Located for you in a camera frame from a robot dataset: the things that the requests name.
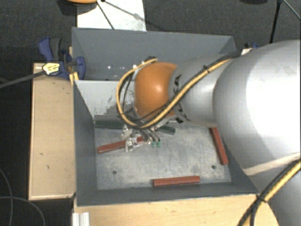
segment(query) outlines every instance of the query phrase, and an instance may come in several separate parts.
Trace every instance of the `yellow cable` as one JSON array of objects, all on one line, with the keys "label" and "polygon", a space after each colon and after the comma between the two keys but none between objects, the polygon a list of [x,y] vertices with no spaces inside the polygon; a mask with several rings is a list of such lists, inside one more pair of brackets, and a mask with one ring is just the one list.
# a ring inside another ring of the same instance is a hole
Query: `yellow cable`
[{"label": "yellow cable", "polygon": [[159,120],[161,120],[174,106],[175,104],[177,104],[179,102],[179,100],[182,98],[182,96],[193,86],[195,85],[197,82],[199,82],[202,78],[204,78],[206,75],[209,74],[209,72],[212,72],[213,70],[217,69],[218,67],[220,67],[221,65],[223,65],[224,63],[228,62],[230,59],[226,59],[223,60],[215,65],[213,65],[212,67],[210,67],[208,70],[202,72],[200,75],[198,75],[197,77],[195,77],[194,79],[192,79],[180,92],[179,94],[177,94],[177,96],[172,100],[172,102],[152,121],[150,121],[149,123],[147,123],[144,126],[141,126],[140,128],[146,128],[148,126],[151,126],[155,123],[157,123]]},{"label": "yellow cable", "polygon": [[120,86],[121,86],[121,84],[123,83],[123,81],[125,80],[125,78],[126,78],[128,75],[132,74],[132,73],[135,72],[137,69],[140,69],[140,68],[142,68],[142,67],[144,67],[144,66],[146,66],[146,65],[149,65],[149,64],[151,64],[151,63],[153,63],[153,62],[156,62],[156,61],[158,61],[156,58],[150,59],[150,60],[146,61],[145,63],[141,63],[141,64],[138,65],[136,68],[131,69],[130,71],[128,71],[127,73],[125,73],[125,74],[121,77],[121,79],[120,79],[120,81],[119,81],[119,83],[118,83],[118,85],[117,85],[117,89],[116,89],[117,109],[118,109],[118,111],[119,111],[119,113],[120,113],[122,119],[123,119],[126,123],[128,123],[128,124],[130,124],[130,125],[132,125],[132,126],[136,126],[137,124],[131,122],[131,121],[123,114],[122,107],[121,107],[121,104],[120,104],[120,97],[119,97]]},{"label": "yellow cable", "polygon": [[[182,96],[194,85],[196,84],[198,81],[200,81],[202,78],[204,78],[207,74],[209,74],[210,72],[212,72],[213,70],[217,69],[218,67],[222,66],[224,63],[228,62],[229,59],[225,59],[215,65],[213,65],[212,67],[210,67],[208,70],[202,72],[201,74],[199,74],[197,77],[195,77],[194,79],[192,79],[180,92],[179,94],[171,101],[171,103],[156,117],[154,118],[152,121],[150,121],[149,123],[145,124],[144,126],[140,126],[139,128],[144,129],[146,127],[149,127],[155,123],[157,123],[158,121],[160,121],[174,106],[176,103],[179,102],[179,100],[182,98]],[[152,63],[151,60],[146,61],[146,64],[150,64]],[[128,123],[129,125],[132,126],[137,126],[136,123],[133,123],[132,121],[130,121],[124,114],[120,105],[120,101],[119,101],[119,88],[123,82],[123,80],[131,73],[133,73],[136,69],[141,68],[143,66],[145,66],[146,64],[141,64],[139,65],[137,68],[130,70],[129,72],[127,72],[119,81],[119,84],[117,86],[117,91],[116,91],[116,98],[117,98],[117,108],[118,111],[122,117],[122,119]]]},{"label": "yellow cable", "polygon": [[301,160],[299,160],[299,162],[273,186],[269,193],[264,197],[264,200],[268,202],[300,169]]}]

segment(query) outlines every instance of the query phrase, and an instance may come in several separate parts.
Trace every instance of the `bin floor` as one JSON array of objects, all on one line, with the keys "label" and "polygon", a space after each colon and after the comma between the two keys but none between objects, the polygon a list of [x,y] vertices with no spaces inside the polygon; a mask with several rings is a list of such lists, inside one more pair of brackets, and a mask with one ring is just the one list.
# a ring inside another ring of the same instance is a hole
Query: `bin floor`
[{"label": "bin floor", "polygon": [[[99,190],[151,187],[155,178],[200,176],[200,183],[230,182],[227,165],[219,162],[209,129],[188,124],[169,124],[171,136],[159,133],[162,145],[143,145],[126,153],[123,149],[96,157]],[[121,130],[95,128],[95,145],[121,139]]]}]

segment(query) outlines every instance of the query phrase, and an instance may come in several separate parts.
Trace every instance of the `black floor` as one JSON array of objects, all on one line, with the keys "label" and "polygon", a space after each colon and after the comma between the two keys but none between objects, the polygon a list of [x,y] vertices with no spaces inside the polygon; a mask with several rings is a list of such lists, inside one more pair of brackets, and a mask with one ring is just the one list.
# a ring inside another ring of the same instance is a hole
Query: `black floor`
[{"label": "black floor", "polygon": [[[287,0],[301,13],[301,0]],[[143,0],[149,31],[232,35],[237,48],[245,42],[269,43],[277,0]],[[8,80],[32,72],[42,60],[40,39],[61,37],[71,45],[76,8],[60,0],[0,0],[0,78]],[[300,20],[281,5],[274,41],[300,38]],[[31,83],[0,89],[0,168],[12,193],[27,198],[31,119]],[[0,176],[0,197],[8,189]],[[70,225],[71,201],[37,203],[46,224]],[[8,225],[10,204],[0,199],[0,226]],[[26,203],[15,201],[12,225],[42,225],[39,214]]]}]

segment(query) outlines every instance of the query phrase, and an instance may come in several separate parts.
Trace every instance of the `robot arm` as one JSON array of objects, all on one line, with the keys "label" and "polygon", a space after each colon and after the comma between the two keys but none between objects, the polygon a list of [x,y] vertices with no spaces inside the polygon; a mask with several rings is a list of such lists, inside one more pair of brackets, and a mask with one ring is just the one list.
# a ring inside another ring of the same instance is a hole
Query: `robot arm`
[{"label": "robot arm", "polygon": [[[143,122],[127,122],[133,128],[156,127],[174,118],[217,127],[260,191],[284,167],[271,162],[291,154],[300,158],[300,40],[243,56],[210,55],[168,69],[151,63],[136,74],[135,112]],[[260,167],[260,173],[252,172]],[[299,172],[270,201],[280,225],[299,225],[300,189]]]}]

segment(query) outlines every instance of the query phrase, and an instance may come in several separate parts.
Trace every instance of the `wooden table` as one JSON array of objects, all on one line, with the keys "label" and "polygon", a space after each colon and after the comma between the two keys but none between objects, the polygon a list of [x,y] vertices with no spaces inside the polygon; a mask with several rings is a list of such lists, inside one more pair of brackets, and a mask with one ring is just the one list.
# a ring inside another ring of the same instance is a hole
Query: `wooden table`
[{"label": "wooden table", "polygon": [[[34,72],[40,70],[35,64]],[[32,89],[29,200],[71,198],[76,190],[71,83],[42,76]],[[75,202],[74,212],[89,212],[91,226],[235,226],[254,199],[240,195],[93,207]],[[278,225],[267,204],[258,211],[256,225]]]}]

